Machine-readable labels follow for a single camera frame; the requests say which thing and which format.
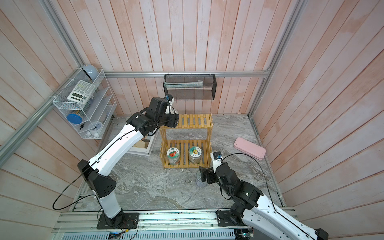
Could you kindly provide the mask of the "tin can with pull tab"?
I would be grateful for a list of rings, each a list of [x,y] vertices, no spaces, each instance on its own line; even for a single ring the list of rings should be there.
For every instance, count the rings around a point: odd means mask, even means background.
[[[205,182],[202,181],[202,175],[200,171],[196,173],[196,185],[200,188],[204,188],[208,185],[207,181]]]

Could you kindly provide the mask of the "sunflower seed jar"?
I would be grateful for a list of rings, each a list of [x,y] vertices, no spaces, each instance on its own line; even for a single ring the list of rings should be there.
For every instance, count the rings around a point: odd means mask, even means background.
[[[197,146],[191,147],[188,151],[189,162],[191,164],[199,164],[202,159],[202,153],[203,152],[201,148]]]

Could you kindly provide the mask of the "tomato seed jar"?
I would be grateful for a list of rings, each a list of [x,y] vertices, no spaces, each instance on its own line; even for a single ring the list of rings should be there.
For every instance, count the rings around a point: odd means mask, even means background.
[[[180,163],[180,151],[177,148],[169,148],[167,150],[167,159],[170,165],[174,166]]]

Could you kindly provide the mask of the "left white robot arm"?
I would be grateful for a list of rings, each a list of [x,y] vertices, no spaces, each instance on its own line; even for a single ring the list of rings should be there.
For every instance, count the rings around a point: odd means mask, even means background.
[[[152,98],[150,105],[134,113],[98,154],[78,163],[85,182],[96,194],[106,218],[113,220],[123,213],[115,194],[117,182],[110,177],[111,171],[127,151],[144,137],[153,135],[162,126],[175,128],[178,125],[179,114],[173,103],[172,95]]]

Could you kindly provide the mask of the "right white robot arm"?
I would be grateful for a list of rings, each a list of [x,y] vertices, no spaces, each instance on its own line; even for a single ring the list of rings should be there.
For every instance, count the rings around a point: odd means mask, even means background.
[[[217,183],[234,202],[229,210],[230,223],[246,225],[273,240],[327,240],[323,229],[313,229],[299,222],[273,202],[257,187],[242,181],[228,164],[216,168],[199,167],[201,179]]]

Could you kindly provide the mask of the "wooden slatted shelf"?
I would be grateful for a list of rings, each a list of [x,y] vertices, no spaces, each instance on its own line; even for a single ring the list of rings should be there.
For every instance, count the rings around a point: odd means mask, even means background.
[[[196,115],[180,115],[179,122],[175,130],[206,130],[207,137],[205,139],[180,139],[180,140],[169,140],[167,138],[168,127],[161,127],[160,134],[162,137],[161,144],[161,153],[160,158],[165,169],[176,168],[176,169],[186,169],[186,168],[209,168],[211,166],[212,160],[210,153],[212,150],[211,137],[213,132],[213,117],[212,114],[196,114]],[[193,164],[190,161],[189,149],[191,147],[199,147],[202,150],[202,158],[198,164]],[[177,148],[180,152],[179,161],[172,165],[170,164],[167,158],[167,151],[169,148]]]

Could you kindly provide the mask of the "LOEWE magazine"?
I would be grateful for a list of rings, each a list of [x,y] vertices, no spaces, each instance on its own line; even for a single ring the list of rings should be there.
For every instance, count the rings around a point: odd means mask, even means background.
[[[127,153],[141,155],[141,156],[150,156],[155,145],[158,133],[153,136],[147,136],[143,140],[140,140],[134,144]]]

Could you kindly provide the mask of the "booklet in mesh basket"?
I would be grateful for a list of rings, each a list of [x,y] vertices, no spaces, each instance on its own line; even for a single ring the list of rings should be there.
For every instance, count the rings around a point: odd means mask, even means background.
[[[183,82],[183,83],[168,83],[168,82],[165,82],[164,86],[167,89],[186,89],[186,88],[202,88],[204,86],[204,84],[203,84],[203,81]]]

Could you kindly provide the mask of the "pink flat case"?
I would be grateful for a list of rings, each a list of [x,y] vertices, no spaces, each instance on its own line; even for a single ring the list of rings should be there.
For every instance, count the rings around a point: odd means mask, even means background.
[[[240,137],[235,140],[234,147],[258,160],[262,160],[266,155],[266,149]]]

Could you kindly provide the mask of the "white calculator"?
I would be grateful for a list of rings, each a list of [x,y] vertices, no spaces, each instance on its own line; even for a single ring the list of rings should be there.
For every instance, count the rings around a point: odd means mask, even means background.
[[[95,85],[80,80],[68,95],[67,100],[80,105],[85,105],[93,95],[95,88]]]

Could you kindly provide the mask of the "black mesh wall basket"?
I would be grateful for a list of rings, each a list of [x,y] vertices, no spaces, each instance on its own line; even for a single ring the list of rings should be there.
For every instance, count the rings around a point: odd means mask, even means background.
[[[215,74],[165,74],[163,88],[176,101],[211,101],[215,99]]]

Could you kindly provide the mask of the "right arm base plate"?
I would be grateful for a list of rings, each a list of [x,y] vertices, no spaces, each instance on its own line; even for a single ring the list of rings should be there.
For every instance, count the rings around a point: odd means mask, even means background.
[[[217,222],[219,227],[245,226],[242,220],[236,217],[231,211],[216,211]]]

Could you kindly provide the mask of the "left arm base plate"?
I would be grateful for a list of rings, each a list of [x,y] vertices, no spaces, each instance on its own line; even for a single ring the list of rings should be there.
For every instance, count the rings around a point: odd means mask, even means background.
[[[97,230],[135,229],[138,227],[139,213],[124,213],[121,210],[112,219],[103,212],[97,224]]]

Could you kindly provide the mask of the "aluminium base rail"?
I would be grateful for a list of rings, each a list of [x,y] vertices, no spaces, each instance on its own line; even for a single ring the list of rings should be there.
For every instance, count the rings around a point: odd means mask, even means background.
[[[53,228],[54,233],[76,234],[80,239],[108,239],[110,234],[120,239],[234,239],[235,229],[256,230],[248,226],[219,227],[216,211],[210,210],[164,210],[164,211],[125,211],[139,213],[138,227],[135,229],[97,230],[100,215],[98,212],[71,212],[59,216]]]

